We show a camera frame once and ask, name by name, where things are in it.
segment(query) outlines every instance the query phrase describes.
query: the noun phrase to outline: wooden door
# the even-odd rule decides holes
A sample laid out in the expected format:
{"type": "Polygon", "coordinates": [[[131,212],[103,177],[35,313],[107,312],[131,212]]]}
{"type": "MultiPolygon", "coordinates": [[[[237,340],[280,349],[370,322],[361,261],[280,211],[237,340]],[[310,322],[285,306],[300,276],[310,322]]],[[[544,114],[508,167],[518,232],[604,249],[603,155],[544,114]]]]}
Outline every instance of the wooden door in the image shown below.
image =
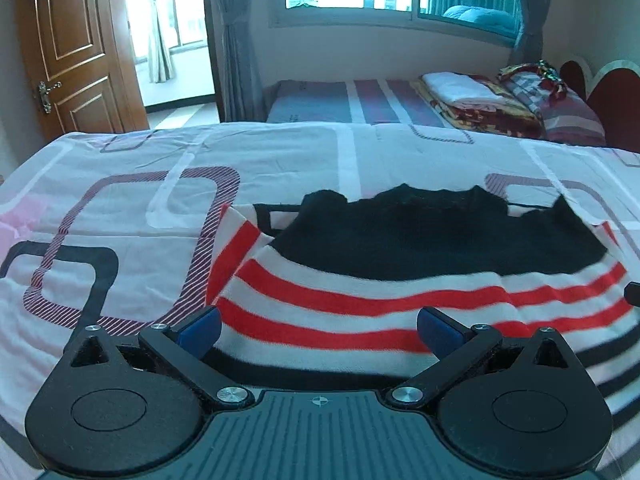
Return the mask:
{"type": "Polygon", "coordinates": [[[22,56],[49,140],[148,129],[124,0],[18,0],[22,56]],[[53,88],[50,107],[39,86],[53,88]]]}

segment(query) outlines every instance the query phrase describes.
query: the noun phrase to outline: red headboard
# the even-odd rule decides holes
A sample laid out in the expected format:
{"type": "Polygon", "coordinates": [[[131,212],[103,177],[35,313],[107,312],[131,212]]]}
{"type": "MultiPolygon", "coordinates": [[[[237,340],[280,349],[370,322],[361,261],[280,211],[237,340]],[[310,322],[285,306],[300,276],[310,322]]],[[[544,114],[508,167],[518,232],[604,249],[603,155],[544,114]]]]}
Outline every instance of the red headboard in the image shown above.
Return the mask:
{"type": "Polygon", "coordinates": [[[596,112],[608,146],[640,153],[640,66],[614,61],[592,76],[588,65],[575,58],[562,65],[560,75],[596,112]]]}

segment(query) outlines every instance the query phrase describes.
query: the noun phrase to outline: baseboard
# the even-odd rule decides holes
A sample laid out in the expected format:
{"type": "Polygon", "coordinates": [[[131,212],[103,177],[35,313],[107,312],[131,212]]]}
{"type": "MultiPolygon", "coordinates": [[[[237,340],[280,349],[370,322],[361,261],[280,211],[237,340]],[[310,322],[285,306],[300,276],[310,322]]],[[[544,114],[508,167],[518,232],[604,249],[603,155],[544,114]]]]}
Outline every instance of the baseboard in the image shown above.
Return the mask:
{"type": "Polygon", "coordinates": [[[146,113],[161,112],[163,110],[171,110],[173,108],[182,108],[185,106],[205,105],[207,103],[215,103],[215,94],[197,95],[196,97],[187,97],[184,99],[176,99],[166,103],[158,103],[157,105],[145,106],[146,113]]]}

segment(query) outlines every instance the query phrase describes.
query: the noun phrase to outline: silver bolt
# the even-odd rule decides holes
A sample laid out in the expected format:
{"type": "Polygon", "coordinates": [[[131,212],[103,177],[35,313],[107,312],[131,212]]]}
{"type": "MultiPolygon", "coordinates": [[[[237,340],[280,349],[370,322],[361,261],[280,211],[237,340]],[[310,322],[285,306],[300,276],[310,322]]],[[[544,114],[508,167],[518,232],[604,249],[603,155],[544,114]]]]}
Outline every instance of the silver bolt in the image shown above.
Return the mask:
{"type": "Polygon", "coordinates": [[[413,386],[401,386],[400,388],[396,388],[391,396],[398,402],[406,402],[409,404],[411,402],[418,402],[422,398],[422,391],[413,386]]]}
{"type": "Polygon", "coordinates": [[[249,396],[249,392],[240,386],[227,386],[222,388],[216,394],[222,402],[228,402],[230,404],[239,404],[249,396]]]}

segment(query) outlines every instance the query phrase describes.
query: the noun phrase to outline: doorway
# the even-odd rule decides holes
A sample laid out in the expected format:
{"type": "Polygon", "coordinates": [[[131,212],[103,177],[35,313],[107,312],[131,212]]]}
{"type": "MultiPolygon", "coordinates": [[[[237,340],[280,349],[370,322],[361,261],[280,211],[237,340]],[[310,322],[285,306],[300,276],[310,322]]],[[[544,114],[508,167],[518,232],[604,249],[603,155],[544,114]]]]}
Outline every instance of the doorway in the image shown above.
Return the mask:
{"type": "Polygon", "coordinates": [[[209,56],[204,0],[125,0],[131,48],[143,105],[152,129],[220,122],[209,56]],[[152,23],[157,12],[158,26],[152,23]],[[158,74],[157,59],[164,63],[158,74]]]}

